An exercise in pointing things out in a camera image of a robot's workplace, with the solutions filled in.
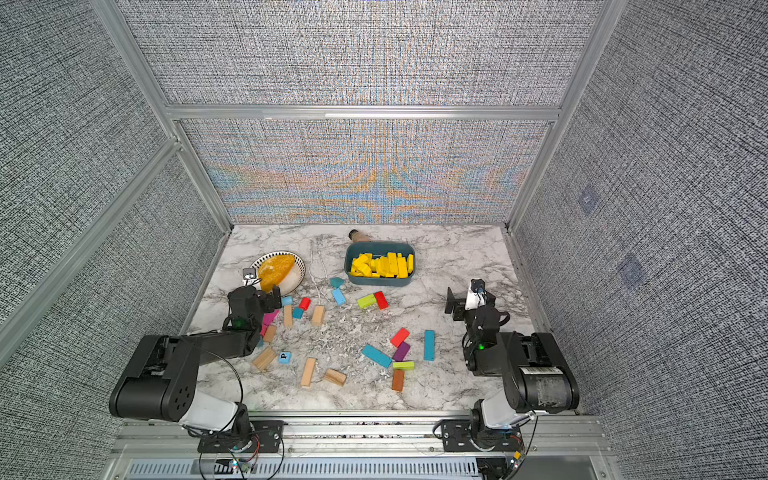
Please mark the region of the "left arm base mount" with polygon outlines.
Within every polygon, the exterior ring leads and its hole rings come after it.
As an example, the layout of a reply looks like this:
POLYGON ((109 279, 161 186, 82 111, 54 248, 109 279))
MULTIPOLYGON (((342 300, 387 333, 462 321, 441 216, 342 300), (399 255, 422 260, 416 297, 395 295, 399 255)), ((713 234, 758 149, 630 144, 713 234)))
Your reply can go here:
POLYGON ((236 426, 222 433, 203 435, 198 453, 278 453, 282 444, 285 423, 281 420, 250 421, 244 430, 236 426))

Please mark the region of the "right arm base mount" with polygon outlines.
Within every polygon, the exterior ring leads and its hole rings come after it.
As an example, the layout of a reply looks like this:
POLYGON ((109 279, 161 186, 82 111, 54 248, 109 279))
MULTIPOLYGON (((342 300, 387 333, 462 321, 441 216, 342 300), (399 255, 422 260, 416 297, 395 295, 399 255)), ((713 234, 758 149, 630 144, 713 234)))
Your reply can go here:
POLYGON ((433 428, 433 434, 449 453, 522 452, 525 448, 518 429, 484 429, 470 420, 443 420, 433 428))

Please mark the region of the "teal plastic bin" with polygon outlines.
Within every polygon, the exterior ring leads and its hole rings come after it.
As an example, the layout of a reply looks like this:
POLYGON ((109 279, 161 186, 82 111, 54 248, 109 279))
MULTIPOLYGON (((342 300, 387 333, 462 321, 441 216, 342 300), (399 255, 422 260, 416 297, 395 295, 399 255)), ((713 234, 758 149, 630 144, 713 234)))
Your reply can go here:
POLYGON ((357 285, 403 287, 416 271, 416 252, 406 243, 363 241, 346 251, 345 273, 357 285))

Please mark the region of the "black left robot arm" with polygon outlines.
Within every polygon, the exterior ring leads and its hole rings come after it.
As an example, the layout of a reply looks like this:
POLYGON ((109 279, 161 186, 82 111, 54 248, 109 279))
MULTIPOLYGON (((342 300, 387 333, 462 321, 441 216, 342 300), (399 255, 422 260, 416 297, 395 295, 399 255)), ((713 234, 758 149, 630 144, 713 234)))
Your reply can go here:
POLYGON ((183 336, 146 335, 111 393, 112 416, 176 422, 203 434, 250 435, 243 400, 224 401, 197 390, 201 366, 253 353, 262 339, 264 316, 282 306, 280 289, 241 286, 228 294, 222 328, 183 336))

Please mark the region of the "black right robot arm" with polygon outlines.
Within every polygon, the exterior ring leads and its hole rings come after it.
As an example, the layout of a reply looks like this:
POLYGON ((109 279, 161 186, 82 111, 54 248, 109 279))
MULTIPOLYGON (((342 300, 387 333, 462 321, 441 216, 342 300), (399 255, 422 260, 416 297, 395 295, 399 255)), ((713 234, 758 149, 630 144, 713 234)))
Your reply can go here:
POLYGON ((498 377, 503 384, 497 394, 476 402, 471 431, 509 431, 539 414, 576 410, 580 391, 553 334, 504 331, 511 314, 495 303, 481 279, 471 281, 465 297, 446 292, 445 313, 465 327, 462 354, 468 371, 498 377))

